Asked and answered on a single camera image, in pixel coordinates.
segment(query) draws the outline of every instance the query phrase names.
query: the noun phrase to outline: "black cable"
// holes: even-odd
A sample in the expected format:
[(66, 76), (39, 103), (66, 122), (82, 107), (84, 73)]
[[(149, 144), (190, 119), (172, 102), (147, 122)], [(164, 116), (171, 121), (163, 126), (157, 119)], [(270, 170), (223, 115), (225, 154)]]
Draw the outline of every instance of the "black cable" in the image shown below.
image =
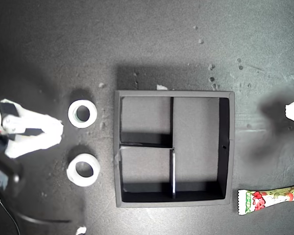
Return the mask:
[(15, 225), (15, 228), (16, 228), (16, 231), (17, 231), (18, 235), (21, 235), (19, 225), (18, 225), (18, 223), (16, 222), (16, 219), (14, 218), (14, 216), (8, 211), (8, 209), (4, 206), (4, 204), (1, 202), (1, 200), (0, 200), (0, 205), (2, 206), (2, 208), (5, 210), (5, 212), (8, 214), (8, 216), (9, 216), (9, 217), (11, 218), (11, 220), (13, 221), (13, 223), (14, 223), (14, 225)]
[(11, 206), (9, 207), (9, 209), (7, 209), (7, 203), (4, 201), (4, 197), (2, 197), (2, 195), (0, 195), (0, 204), (2, 205), (2, 207), (4, 208), (4, 210), (8, 213), (8, 215), (11, 217), (11, 219), (13, 220), (14, 224), (16, 225), (16, 228), (18, 230), (18, 235), (20, 235), (19, 233), (19, 227), (18, 224), (14, 218), (14, 215), (16, 214), (18, 217), (22, 218), (23, 220), (26, 220), (30, 223), (35, 223), (35, 224), (42, 224), (42, 225), (46, 225), (46, 224), (54, 224), (54, 223), (71, 223), (71, 220), (59, 220), (59, 219), (37, 219), (37, 218), (33, 218), (27, 215), (24, 215), (20, 212), (18, 212), (17, 210), (15, 210), (14, 208), (12, 208)]

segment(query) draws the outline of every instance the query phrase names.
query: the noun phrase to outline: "black tray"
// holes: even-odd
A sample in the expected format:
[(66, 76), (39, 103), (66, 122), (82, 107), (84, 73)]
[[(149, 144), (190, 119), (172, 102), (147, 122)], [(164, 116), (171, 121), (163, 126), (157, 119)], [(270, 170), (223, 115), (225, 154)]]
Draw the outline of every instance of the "black tray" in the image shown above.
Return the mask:
[(116, 91), (118, 207), (228, 204), (234, 93)]

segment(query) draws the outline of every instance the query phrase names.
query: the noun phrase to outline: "colorful packaging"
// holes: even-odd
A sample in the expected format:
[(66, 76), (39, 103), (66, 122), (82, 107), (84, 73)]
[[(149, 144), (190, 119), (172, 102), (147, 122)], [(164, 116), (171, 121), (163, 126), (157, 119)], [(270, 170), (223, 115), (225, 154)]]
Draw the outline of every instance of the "colorful packaging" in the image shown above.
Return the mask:
[(239, 214), (247, 214), (288, 201), (294, 201), (294, 187), (267, 191), (239, 190)]

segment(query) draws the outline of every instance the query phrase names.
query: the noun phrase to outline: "tape roll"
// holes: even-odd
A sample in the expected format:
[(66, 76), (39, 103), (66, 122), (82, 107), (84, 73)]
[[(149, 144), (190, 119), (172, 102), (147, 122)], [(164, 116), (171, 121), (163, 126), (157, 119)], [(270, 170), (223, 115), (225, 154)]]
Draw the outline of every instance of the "tape roll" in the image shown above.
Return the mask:
[[(76, 164), (80, 162), (88, 163), (93, 169), (93, 175), (90, 177), (81, 176), (76, 170)], [(100, 172), (100, 164), (98, 160), (91, 154), (82, 153), (75, 157), (69, 164), (67, 169), (68, 179), (80, 187), (87, 187), (92, 185), (98, 178)]]
[[(77, 116), (77, 110), (79, 107), (85, 106), (89, 110), (89, 118), (87, 121), (82, 121)], [(94, 103), (89, 100), (81, 99), (73, 102), (68, 111), (69, 120), (73, 126), (77, 128), (86, 128), (93, 124), (97, 119), (97, 108)]]

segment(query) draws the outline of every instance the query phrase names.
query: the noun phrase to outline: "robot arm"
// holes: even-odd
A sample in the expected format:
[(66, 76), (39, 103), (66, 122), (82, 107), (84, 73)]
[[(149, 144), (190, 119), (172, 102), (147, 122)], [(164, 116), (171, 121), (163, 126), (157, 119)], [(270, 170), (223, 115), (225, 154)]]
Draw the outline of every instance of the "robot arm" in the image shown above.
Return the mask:
[(24, 109), (20, 104), (4, 99), (0, 101), (0, 133), (9, 137), (5, 154), (17, 158), (59, 144), (63, 125), (53, 117)]
[(22, 166), (14, 158), (60, 143), (62, 133), (61, 121), (0, 101), (0, 188), (17, 195), (24, 181)]

